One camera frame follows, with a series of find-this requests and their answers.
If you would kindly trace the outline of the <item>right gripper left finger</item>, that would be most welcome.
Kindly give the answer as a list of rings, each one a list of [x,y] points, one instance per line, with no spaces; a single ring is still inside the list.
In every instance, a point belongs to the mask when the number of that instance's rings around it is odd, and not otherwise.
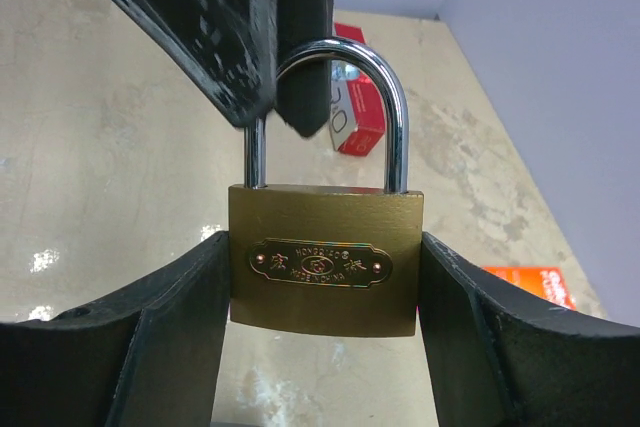
[[[230,301],[220,231],[51,320],[1,327],[5,426],[206,426]]]

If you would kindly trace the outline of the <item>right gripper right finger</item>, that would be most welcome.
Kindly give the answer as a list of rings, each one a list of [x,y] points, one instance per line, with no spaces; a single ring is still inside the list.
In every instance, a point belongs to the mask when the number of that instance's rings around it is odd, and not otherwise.
[[[442,426],[636,426],[639,330],[558,306],[422,237],[419,316]]]

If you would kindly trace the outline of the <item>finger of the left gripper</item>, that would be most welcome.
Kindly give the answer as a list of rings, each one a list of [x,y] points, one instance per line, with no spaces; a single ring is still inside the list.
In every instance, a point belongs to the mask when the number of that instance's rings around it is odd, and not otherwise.
[[[112,0],[234,127],[276,97],[276,0]]]
[[[332,35],[334,0],[277,0],[278,60],[311,40]],[[329,118],[330,67],[314,61],[278,82],[276,111],[302,137],[314,136]]]

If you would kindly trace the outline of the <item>large brass padlock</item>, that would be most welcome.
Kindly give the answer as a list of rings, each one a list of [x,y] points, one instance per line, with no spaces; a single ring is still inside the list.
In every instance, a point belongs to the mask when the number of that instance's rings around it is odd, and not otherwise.
[[[316,60],[366,74],[386,109],[380,188],[271,184],[266,121],[244,132],[244,180],[228,190],[230,317],[266,329],[336,337],[416,330],[424,197],[408,187],[409,118],[402,85],[369,47],[330,37],[295,48],[285,75]]]

